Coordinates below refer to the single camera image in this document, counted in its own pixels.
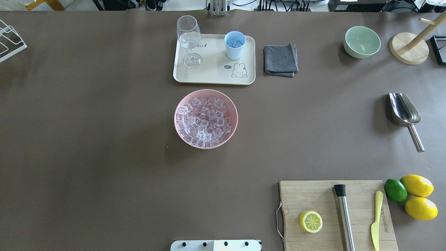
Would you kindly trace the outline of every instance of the yellow knife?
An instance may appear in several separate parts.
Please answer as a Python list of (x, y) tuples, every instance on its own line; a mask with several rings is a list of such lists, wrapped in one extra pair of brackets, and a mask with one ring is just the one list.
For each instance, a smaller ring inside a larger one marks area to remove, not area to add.
[(372, 223), (372, 241), (376, 251), (380, 251), (380, 214), (383, 205), (383, 192), (377, 191), (375, 194), (375, 222)]

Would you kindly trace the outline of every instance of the green bowl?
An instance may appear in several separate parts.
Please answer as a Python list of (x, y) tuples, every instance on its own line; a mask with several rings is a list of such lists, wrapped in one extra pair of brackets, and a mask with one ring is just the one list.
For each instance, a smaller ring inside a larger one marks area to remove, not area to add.
[(344, 49), (354, 58), (368, 58), (379, 51), (380, 47), (380, 37), (367, 27), (354, 26), (345, 33)]

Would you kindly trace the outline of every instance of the cutting board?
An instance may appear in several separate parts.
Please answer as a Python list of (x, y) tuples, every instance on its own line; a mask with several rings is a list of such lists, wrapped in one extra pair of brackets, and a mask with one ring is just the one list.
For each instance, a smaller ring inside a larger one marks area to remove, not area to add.
[[(398, 251), (382, 180), (283, 180), (280, 182), (284, 217), (285, 251), (343, 251), (342, 222), (338, 218), (333, 185), (345, 184), (353, 240), (356, 250), (374, 251), (371, 224), (375, 220), (375, 193), (384, 194), (380, 217), (380, 251)], [(307, 210), (322, 217), (322, 229), (304, 231), (299, 215)]]

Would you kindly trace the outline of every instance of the wooden round base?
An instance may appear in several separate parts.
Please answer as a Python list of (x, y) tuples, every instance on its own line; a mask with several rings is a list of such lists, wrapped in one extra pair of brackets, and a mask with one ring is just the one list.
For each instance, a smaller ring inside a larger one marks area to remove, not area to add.
[(416, 34), (409, 32), (395, 35), (390, 39), (390, 51), (398, 60), (406, 64), (415, 65), (426, 61), (429, 55), (429, 47), (424, 40), (421, 40), (410, 50), (406, 47), (416, 36)]

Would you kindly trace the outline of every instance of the wine glass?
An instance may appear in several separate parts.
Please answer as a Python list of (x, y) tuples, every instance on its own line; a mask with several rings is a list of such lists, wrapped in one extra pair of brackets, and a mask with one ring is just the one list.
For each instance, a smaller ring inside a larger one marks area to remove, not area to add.
[(201, 65), (202, 57), (192, 51), (192, 48), (200, 42), (200, 28), (197, 19), (193, 16), (182, 16), (177, 21), (177, 37), (180, 44), (189, 49), (189, 54), (184, 57), (184, 65), (187, 68), (195, 69)]

